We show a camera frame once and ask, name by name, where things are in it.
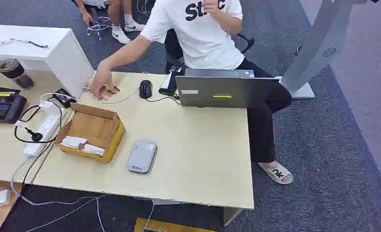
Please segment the person's left hand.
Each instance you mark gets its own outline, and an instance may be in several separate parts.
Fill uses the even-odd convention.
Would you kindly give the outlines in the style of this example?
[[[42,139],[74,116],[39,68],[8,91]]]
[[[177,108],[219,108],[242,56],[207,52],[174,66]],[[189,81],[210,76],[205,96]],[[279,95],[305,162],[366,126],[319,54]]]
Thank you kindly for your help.
[[[217,0],[203,0],[202,1],[203,13],[217,16],[220,13]]]

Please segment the person's right hand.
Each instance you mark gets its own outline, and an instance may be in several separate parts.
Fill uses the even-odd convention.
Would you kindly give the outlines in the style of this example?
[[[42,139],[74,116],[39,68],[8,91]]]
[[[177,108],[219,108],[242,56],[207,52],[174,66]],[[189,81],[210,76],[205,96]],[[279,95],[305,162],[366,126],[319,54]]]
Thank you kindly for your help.
[[[107,62],[102,61],[93,78],[93,81],[90,85],[90,92],[98,99],[101,100],[101,89],[105,88],[106,90],[109,90],[112,93],[117,93],[117,89],[114,87],[114,84],[112,82],[112,73],[111,68],[108,65]]]

